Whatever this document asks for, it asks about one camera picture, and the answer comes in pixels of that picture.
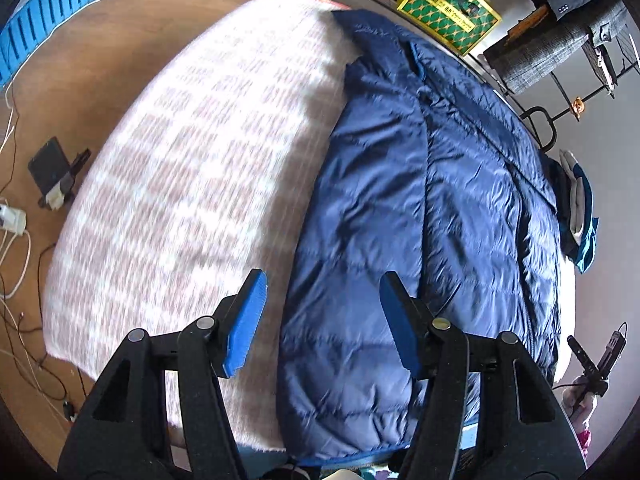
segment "pink object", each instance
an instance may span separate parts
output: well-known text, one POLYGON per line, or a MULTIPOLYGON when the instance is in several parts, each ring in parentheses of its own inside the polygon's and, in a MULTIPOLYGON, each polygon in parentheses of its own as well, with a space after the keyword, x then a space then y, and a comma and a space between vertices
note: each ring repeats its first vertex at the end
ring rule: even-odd
POLYGON ((577 435, 578 442, 580 443, 580 450, 582 451, 582 456, 587 458, 587 451, 589 449, 589 444, 591 444, 591 431, 584 430, 577 435))

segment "power adapter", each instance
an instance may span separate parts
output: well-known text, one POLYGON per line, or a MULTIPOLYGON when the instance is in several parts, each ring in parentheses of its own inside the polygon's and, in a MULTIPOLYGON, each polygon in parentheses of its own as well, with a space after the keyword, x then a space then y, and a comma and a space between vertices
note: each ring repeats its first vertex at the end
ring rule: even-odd
POLYGON ((22 236, 27 227, 27 213, 21 209, 0 204, 0 227, 10 233, 22 236))

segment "white cloth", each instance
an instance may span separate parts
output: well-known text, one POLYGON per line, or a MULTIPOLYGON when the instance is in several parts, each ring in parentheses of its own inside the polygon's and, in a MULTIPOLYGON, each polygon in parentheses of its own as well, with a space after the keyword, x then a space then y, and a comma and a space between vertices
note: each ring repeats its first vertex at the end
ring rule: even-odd
POLYGON ((580 245, 584 233, 584 207, 586 198, 584 195, 584 182, 582 177, 575 177, 574 167, 578 164, 574 154, 567 150, 560 150, 560 165, 571 181, 570 208, 571 220, 569 229, 575 242, 580 245))
MULTIPOLYGON (((50 355, 97 378, 127 332, 183 329, 252 267, 269 297, 244 367, 220 381, 238 444, 282 449, 278 330, 294 253, 358 56, 328 0, 254 0, 147 86, 100 150, 49 268, 50 355)), ((169 424, 181 427, 167 375, 169 424)))

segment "white cable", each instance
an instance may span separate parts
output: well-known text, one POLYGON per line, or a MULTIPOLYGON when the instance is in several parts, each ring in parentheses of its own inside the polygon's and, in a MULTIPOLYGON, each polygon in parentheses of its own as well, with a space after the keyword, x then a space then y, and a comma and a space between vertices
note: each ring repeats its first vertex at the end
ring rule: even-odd
MULTIPOLYGON (((62 424, 60 424, 60 421, 58 420, 58 418, 55 415, 61 416, 64 420, 66 420, 66 418, 64 417, 64 415, 62 415, 62 413, 60 413, 56 409, 56 407, 53 405, 53 403, 49 399, 47 399, 47 396, 43 393, 42 386, 40 386, 40 383, 38 382, 38 378, 36 377, 36 372, 33 369, 33 365, 31 365, 31 358, 29 357, 29 353, 27 352, 27 347, 24 344, 24 339, 22 339, 22 334, 20 333, 20 329, 18 328, 18 324, 15 322, 14 314, 12 314, 11 309, 9 309, 7 304, 1 298, 0 298, 0 303, 2 303, 2 305, 4 305, 4 311, 9 313, 9 316, 11 317, 11 321, 14 322, 15 329, 16 329, 16 331, 18 333, 18 337, 20 338, 20 343, 22 344, 22 349, 24 350, 24 354, 27 356, 27 362, 29 364, 29 368, 31 369, 31 375, 33 375, 33 380, 35 381, 36 386, 38 387, 38 393, 42 396, 42 398, 44 400, 47 401, 47 404, 49 405, 49 409, 52 410, 52 413, 54 414, 54 418, 56 419, 58 425, 60 426, 60 429, 62 429, 62 431, 66 435, 65 427, 62 424)), ((18 360, 18 358, 15 355, 11 354, 11 352, 7 352, 6 350, 2 350, 2 353, 11 355, 15 359, 15 361, 17 363, 20 363, 20 365, 24 367, 24 365, 18 360)))
POLYGON ((6 90, 4 91, 4 104, 6 105, 8 110, 11 110, 11 113, 9 114, 9 121, 7 123, 6 126, 6 134, 4 135, 4 140, 2 141, 2 145, 0 145, 0 153, 2 153, 2 149, 4 148, 5 144, 7 143, 7 141, 9 140, 9 137, 11 136, 11 134, 15 131, 15 124, 13 125, 13 127, 11 127, 11 120, 14 116, 14 111, 15 111, 15 115, 16 118, 15 120, 17 121, 20 118, 20 114, 18 113, 17 110, 15 110, 14 106, 9 104, 9 99, 8 99, 8 93, 9 93, 9 89, 11 88, 12 84, 14 84, 14 80, 15 78, 18 76, 18 74, 20 73, 20 70, 22 70, 22 67, 24 67, 28 60, 31 59, 31 56, 33 56, 33 54, 35 54, 38 49, 43 46, 45 43, 47 43, 47 41, 49 40, 49 38, 51 36, 53 36, 53 33, 57 30, 58 27, 61 27, 62 25, 64 25, 66 22, 68 22, 68 20, 70 20, 72 17, 74 17, 78 12, 86 9, 87 7, 92 6, 93 4, 96 4, 98 2, 101 2, 103 0, 94 0, 92 2, 89 2, 88 4, 86 4, 84 7, 82 7, 81 9, 78 9, 77 12, 73 13, 71 16, 69 16, 68 18, 65 18, 62 22, 58 23, 53 30, 51 31, 51 33, 44 39, 42 40, 42 43, 40 43, 38 46, 36 46, 36 48, 34 49, 33 52, 31 52, 28 56, 27 59, 24 60, 24 62, 20 65, 20 67, 18 68, 18 70, 15 72, 15 74, 12 76, 11 80, 9 81, 9 84, 6 87, 6 90))
MULTIPOLYGON (((4 202, 7 206, 9 205, 9 201, 7 199, 5 199, 4 197, 0 197, 0 202, 4 202)), ((0 251, 2 251, 2 247, 4 246, 4 242, 6 241, 7 233, 8 233, 8 231, 4 230, 4 236, 2 237, 2 243, 0 243, 0 251)), ((9 291, 9 293, 4 291, 4 299, 5 300, 10 300, 12 297, 14 297, 15 293, 18 291, 18 288, 20 287, 20 285, 22 284, 22 280, 24 279, 24 275, 27 272, 27 266, 29 265, 29 259, 31 258, 31 235, 29 234, 27 229, 24 230, 24 233, 27 235, 27 257, 24 259, 24 266, 22 267, 22 273, 20 274, 20 278, 18 278, 18 282, 15 284, 14 288, 12 288, 11 291, 9 291)), ((2 252, 2 256, 0 256, 0 267, 2 267, 2 264, 4 263, 4 259, 6 258, 6 254, 9 252, 9 249, 11 248, 12 244, 14 243, 14 240, 17 237, 18 237, 18 235, 14 234, 11 237, 11 239, 9 240, 9 243, 6 245, 6 247, 4 247, 4 251, 2 252)))
POLYGON ((22 371, 23 371, 24 373, 26 373, 27 375, 29 375, 29 373, 30 373, 30 372, 27 370, 27 367, 26 367, 24 364, 22 364, 22 361, 20 361, 20 359, 18 359, 18 358, 17 358, 15 355, 13 355, 11 352, 8 352, 7 350, 5 350, 5 349, 3 349, 3 348, 0 348, 0 354, 8 355, 9 357, 14 358, 15 362, 16 362, 16 363, 18 363, 18 366, 19 366, 20 368, 22 368, 22 371))
POLYGON ((638 49, 636 48, 636 42, 634 41, 634 37, 630 34, 629 39, 631 40, 631 45, 634 48, 634 54, 636 54, 636 60, 638 61, 638 68, 640 69, 640 56, 638 55, 638 49))
MULTIPOLYGON (((6 300, 10 300, 12 297, 14 297, 15 293, 18 291, 18 288, 20 287, 20 285, 22 284, 22 280, 24 279, 24 275, 27 272, 27 266, 29 265, 29 259, 31 257, 31 235, 29 234, 27 229, 24 230, 24 234, 27 235, 27 257, 24 259, 24 266, 22 267, 22 273, 20 274, 20 278, 18 278, 18 282, 15 284, 14 288, 12 288, 8 294, 4 295, 4 298, 6 300)), ((17 236, 18 236, 17 234, 14 234, 11 237, 11 240, 9 240, 9 243, 4 250, 2 257, 0 257, 0 266, 2 266, 2 262, 4 262, 4 257, 6 256, 9 248, 11 247, 11 244, 14 243, 14 240, 16 239, 17 236)))

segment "pink patterned blanket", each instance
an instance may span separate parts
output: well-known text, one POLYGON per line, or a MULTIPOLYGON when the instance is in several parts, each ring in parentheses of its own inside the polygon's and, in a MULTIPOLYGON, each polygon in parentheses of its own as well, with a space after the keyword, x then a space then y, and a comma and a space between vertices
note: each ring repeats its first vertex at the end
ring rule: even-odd
MULTIPOLYGON (((293 255, 356 49, 327 0, 254 0, 149 84, 82 184, 44 292, 50 355, 97 378, 129 330, 174 332, 252 267, 269 299, 246 365, 221 381, 238 444, 281 449, 278 330, 293 255)), ((177 377, 169 423, 180 427, 177 377)))

